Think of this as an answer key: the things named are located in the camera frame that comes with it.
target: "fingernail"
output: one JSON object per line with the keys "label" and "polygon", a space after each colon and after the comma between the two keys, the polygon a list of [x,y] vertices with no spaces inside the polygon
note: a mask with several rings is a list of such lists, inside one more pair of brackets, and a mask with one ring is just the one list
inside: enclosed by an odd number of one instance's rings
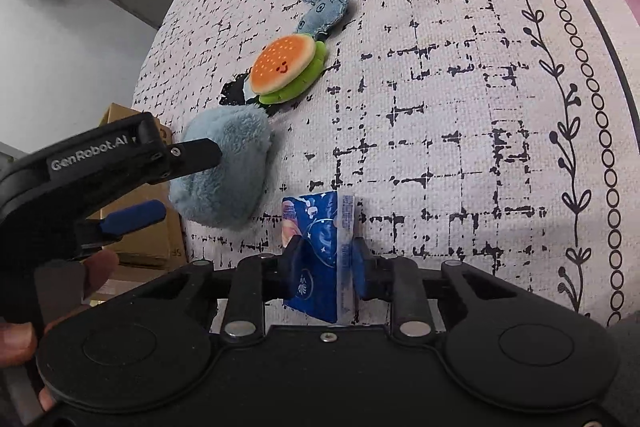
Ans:
{"label": "fingernail", "polygon": [[33,326],[26,324],[8,324],[0,328],[0,346],[4,349],[26,349],[33,338]]}

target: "hamburger plush toy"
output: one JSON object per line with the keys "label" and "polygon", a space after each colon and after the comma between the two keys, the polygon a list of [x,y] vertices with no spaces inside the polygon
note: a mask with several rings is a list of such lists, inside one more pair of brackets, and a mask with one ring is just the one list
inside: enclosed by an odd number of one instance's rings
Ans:
{"label": "hamburger plush toy", "polygon": [[269,44],[251,68],[249,83],[260,103],[271,105],[294,99],[322,73],[326,47],[311,35],[293,34]]}

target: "denim rabbit toy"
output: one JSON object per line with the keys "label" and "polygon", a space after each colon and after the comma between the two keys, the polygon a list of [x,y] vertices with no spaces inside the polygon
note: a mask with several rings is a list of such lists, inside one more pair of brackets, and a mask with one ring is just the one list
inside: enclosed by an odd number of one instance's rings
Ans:
{"label": "denim rabbit toy", "polygon": [[316,41],[327,38],[331,28],[344,16],[349,0],[301,0],[311,4],[298,23],[296,33],[308,33]]}

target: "plush toy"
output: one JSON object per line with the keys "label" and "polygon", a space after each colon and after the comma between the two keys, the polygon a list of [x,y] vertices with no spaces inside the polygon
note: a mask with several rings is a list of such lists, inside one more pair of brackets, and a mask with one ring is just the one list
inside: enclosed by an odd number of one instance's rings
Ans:
{"label": "plush toy", "polygon": [[220,106],[196,115],[182,140],[210,138],[220,164],[172,180],[169,200],[183,217],[208,227],[239,229],[262,194],[271,129],[257,105]]}
{"label": "plush toy", "polygon": [[249,74],[251,89],[265,105],[288,102],[322,74],[326,47],[310,35],[294,34],[269,44]]}
{"label": "plush toy", "polygon": [[347,11],[349,0],[301,0],[312,8],[298,23],[296,33],[308,33],[315,40],[325,39]]}

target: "black border line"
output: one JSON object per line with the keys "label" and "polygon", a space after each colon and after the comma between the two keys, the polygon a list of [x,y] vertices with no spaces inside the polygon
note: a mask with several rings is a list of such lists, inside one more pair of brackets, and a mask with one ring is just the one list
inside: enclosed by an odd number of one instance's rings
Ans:
{"label": "black border line", "polygon": [[591,14],[593,21],[596,23],[598,30],[600,31],[600,35],[602,36],[602,40],[607,47],[607,51],[609,52],[609,57],[611,58],[611,62],[613,62],[613,67],[616,69],[616,73],[618,74],[618,79],[620,80],[620,85],[622,86],[622,91],[625,93],[626,105],[629,108],[629,115],[631,116],[631,123],[634,127],[634,133],[636,134],[636,143],[638,144],[638,153],[640,153],[640,118],[638,117],[638,108],[636,107],[636,102],[634,101],[633,93],[631,93],[631,88],[629,87],[629,83],[626,79],[625,70],[620,63],[620,58],[616,53],[616,49],[613,47],[613,42],[611,42],[611,38],[607,33],[607,30],[602,24],[602,20],[598,15],[598,12],[594,8],[591,0],[583,0],[587,10]]}

